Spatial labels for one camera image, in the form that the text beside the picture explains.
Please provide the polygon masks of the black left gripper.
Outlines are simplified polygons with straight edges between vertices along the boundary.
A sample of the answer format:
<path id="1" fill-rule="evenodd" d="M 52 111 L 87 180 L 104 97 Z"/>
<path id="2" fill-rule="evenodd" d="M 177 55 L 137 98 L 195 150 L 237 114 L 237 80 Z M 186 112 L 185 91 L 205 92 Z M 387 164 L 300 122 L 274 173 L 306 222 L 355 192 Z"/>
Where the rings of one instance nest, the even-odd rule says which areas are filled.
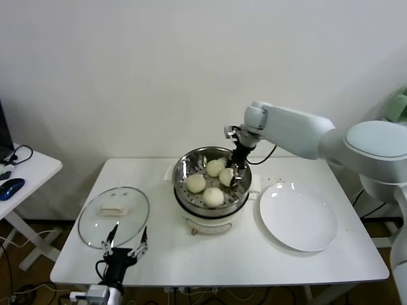
<path id="1" fill-rule="evenodd" d="M 114 237 L 119 224 L 116 223 L 102 241 L 103 261 L 107 269 L 102 281 L 106 283 L 123 283 L 127 269 L 137 263 L 137 258 L 142 258 L 148 251 L 148 227 L 145 226 L 137 248 L 112 248 Z"/>

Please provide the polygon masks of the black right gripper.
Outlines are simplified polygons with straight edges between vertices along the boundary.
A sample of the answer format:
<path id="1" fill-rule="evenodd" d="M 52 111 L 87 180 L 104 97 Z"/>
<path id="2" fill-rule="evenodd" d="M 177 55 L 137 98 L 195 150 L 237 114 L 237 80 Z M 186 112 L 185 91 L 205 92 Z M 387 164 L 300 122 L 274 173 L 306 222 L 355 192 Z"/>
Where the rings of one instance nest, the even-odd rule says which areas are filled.
<path id="1" fill-rule="evenodd" d="M 226 168 L 231 168 L 231 187 L 234 187 L 242 182 L 244 178 L 244 169 L 241 168 L 245 167 L 246 159 L 254 149 L 254 146 L 247 147 L 238 140 L 235 142 L 235 149 L 232 151 L 231 156 L 226 158 L 225 163 Z"/>

